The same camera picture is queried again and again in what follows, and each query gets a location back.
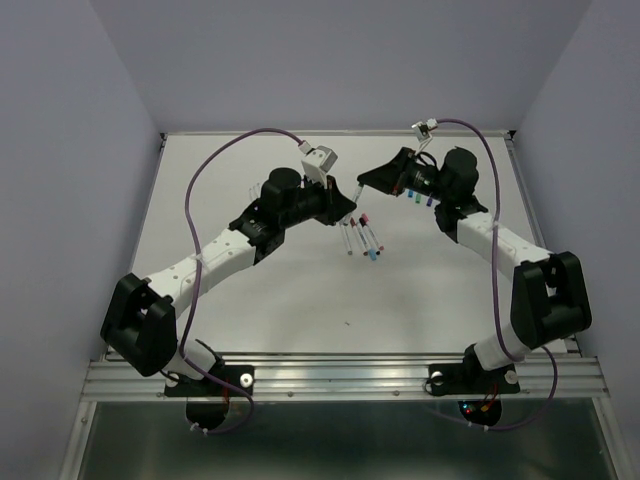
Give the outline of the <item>dark red marker pen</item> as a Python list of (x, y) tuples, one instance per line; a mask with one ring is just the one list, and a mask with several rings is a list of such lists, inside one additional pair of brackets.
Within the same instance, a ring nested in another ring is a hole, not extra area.
[(362, 240), (362, 237), (361, 237), (360, 232), (358, 230), (358, 226), (357, 226), (357, 224), (356, 224), (356, 222), (355, 222), (353, 217), (351, 217), (349, 219), (349, 225), (351, 226), (351, 230), (353, 232), (353, 235), (354, 235), (354, 237), (356, 239), (356, 243), (357, 243), (362, 255), (363, 256), (368, 256), (369, 255), (368, 248), (366, 246), (366, 243)]

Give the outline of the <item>grey green marker pen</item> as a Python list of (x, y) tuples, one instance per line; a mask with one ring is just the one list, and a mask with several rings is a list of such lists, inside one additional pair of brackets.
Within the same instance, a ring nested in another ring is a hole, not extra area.
[(347, 230), (346, 230), (346, 226), (343, 225), (343, 224), (340, 224), (339, 225), (339, 231), (341, 233), (341, 238), (342, 238), (342, 241), (343, 241), (343, 244), (344, 244), (344, 248), (345, 248), (345, 251), (346, 251), (347, 255), (352, 256), (353, 255), (353, 248), (351, 246), (351, 242), (350, 242)]

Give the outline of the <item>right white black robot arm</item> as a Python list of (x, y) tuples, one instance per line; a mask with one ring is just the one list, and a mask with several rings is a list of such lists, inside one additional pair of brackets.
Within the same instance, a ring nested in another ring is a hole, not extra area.
[(441, 166), (423, 165), (407, 147), (388, 163), (366, 171), (359, 184), (383, 194), (406, 190), (432, 197), (439, 229), (455, 243), (488, 261), (494, 276), (512, 286), (507, 325), (472, 345), (460, 366), (463, 384), (482, 390), (496, 369), (521, 361), (531, 351), (588, 329), (592, 324), (580, 260), (571, 252), (552, 253), (501, 226), (475, 196), (477, 158), (450, 150)]

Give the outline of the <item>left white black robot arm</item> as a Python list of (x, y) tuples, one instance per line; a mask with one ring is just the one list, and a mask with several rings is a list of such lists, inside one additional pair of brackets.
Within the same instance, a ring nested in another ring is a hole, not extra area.
[(208, 244), (196, 244), (192, 255), (145, 278), (133, 273), (122, 277), (101, 338), (144, 377), (175, 373), (199, 393), (215, 392), (225, 383), (220, 358), (179, 334), (179, 317), (193, 317), (201, 296), (272, 254), (287, 229), (308, 220), (334, 226), (355, 208), (333, 176), (314, 182), (290, 168), (272, 170), (259, 197)]

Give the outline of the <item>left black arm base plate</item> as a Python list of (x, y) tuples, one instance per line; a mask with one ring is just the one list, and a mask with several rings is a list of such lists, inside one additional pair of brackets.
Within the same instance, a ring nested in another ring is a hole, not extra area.
[(211, 374), (221, 381), (233, 385), (235, 389), (222, 386), (207, 378), (194, 380), (184, 375), (178, 376), (178, 382), (170, 384), (166, 380), (164, 395), (169, 398), (234, 398), (253, 394), (255, 368), (249, 364), (225, 365), (215, 367)]

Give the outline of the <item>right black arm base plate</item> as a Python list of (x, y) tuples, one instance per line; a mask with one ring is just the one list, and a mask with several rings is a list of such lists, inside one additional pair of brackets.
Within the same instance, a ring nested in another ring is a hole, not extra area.
[(492, 371), (470, 370), (461, 363), (431, 364), (424, 390), (435, 397), (480, 397), (485, 394), (517, 394), (518, 376), (513, 364)]

